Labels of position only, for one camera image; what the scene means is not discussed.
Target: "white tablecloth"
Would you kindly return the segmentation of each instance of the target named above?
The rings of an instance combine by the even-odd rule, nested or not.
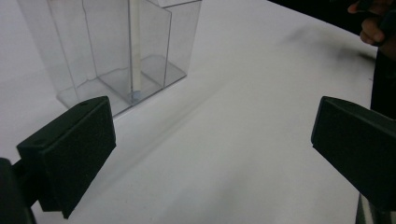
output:
[[[36,203],[37,222],[352,224],[359,193],[310,135],[321,96],[369,105],[374,63],[374,48],[322,21],[205,0],[188,77],[116,118],[118,146],[71,217]],[[64,110],[38,84],[12,93],[35,80],[49,84],[0,83],[0,156],[13,162]]]

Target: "human hand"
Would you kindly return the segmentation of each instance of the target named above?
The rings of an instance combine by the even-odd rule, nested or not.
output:
[[[351,14],[362,12],[361,10],[358,10],[359,2],[360,1],[350,5],[347,11]],[[389,11],[392,3],[393,0],[374,0],[371,6],[369,7],[368,11],[378,16],[384,16]]]
[[[347,9],[348,12],[360,12],[358,3],[352,4]],[[377,15],[377,17],[371,17],[363,21],[361,24],[361,41],[374,46],[381,43],[379,50],[393,61],[396,61],[396,36],[386,36],[378,25],[382,17],[389,11],[392,3],[393,0],[374,0],[368,11]]]

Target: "clear plastic box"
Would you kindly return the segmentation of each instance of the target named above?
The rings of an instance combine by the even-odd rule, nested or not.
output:
[[[66,107],[107,95],[117,115],[187,75],[201,1],[18,2]]]

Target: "finger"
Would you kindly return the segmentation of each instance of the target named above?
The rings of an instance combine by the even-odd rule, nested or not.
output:
[[[368,36],[363,31],[361,31],[361,41],[363,41],[363,43],[366,43],[369,45],[373,45],[375,43],[375,41],[372,38],[370,38],[370,36]]]
[[[356,2],[356,3],[352,4],[352,5],[350,5],[350,6],[347,8],[347,12],[349,12],[349,13],[351,13],[351,14],[358,13],[358,12],[359,12],[359,11],[358,11],[358,3],[359,3],[359,2]]]
[[[385,38],[384,33],[378,27],[379,18],[369,18],[361,24],[362,31],[375,42],[382,42]]]

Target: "black rubber pad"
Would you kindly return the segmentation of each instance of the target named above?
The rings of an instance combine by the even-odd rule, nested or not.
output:
[[[17,148],[42,183],[43,210],[68,218],[115,146],[110,104],[99,97],[72,107]]]
[[[311,140],[314,148],[376,208],[395,210],[393,120],[360,105],[323,97]]]

